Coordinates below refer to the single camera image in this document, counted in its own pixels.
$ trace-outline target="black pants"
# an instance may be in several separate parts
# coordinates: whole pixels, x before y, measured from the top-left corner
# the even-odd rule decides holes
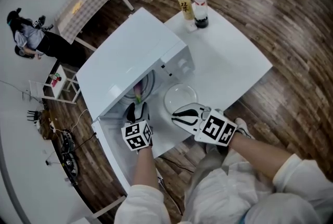
[[[82,47],[71,45],[63,37],[52,32],[45,32],[37,50],[73,67],[81,68],[86,61]]]

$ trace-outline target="shoe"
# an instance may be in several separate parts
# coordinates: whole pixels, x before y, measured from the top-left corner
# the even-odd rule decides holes
[[[246,136],[248,138],[255,140],[255,138],[249,132],[248,126],[246,125],[246,122],[244,120],[242,120],[241,118],[236,118],[235,124],[238,126],[236,131],[240,132],[241,134],[243,134],[244,136]]]

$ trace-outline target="red object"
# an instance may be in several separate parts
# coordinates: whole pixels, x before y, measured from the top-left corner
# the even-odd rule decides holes
[[[52,85],[52,87],[54,87],[56,84],[57,84],[57,80],[52,80],[52,82],[51,82],[51,85]]]

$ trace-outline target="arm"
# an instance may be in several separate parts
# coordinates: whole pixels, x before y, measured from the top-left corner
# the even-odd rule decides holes
[[[235,133],[229,146],[271,180],[291,156],[287,151],[247,138],[240,133]]]
[[[333,209],[333,183],[328,181],[317,162],[235,133],[229,146],[254,168],[273,180],[277,192],[292,193],[308,201],[323,223]]]
[[[133,185],[146,185],[159,190],[151,147],[139,151]]]
[[[36,51],[29,49],[26,45],[23,47],[23,51],[26,54],[34,55],[37,59],[41,59],[41,57],[38,55]]]
[[[114,224],[170,224],[170,217],[159,191],[151,147],[138,153],[133,185],[119,207]]]

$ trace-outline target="white sleeve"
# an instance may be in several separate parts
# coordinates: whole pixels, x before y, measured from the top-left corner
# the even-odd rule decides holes
[[[19,31],[15,32],[16,45],[22,49],[27,44],[27,38]]]
[[[119,207],[114,224],[171,224],[163,194],[149,186],[134,185]]]
[[[292,193],[308,201],[323,223],[333,213],[333,183],[326,179],[314,160],[292,155],[273,179],[277,192]]]

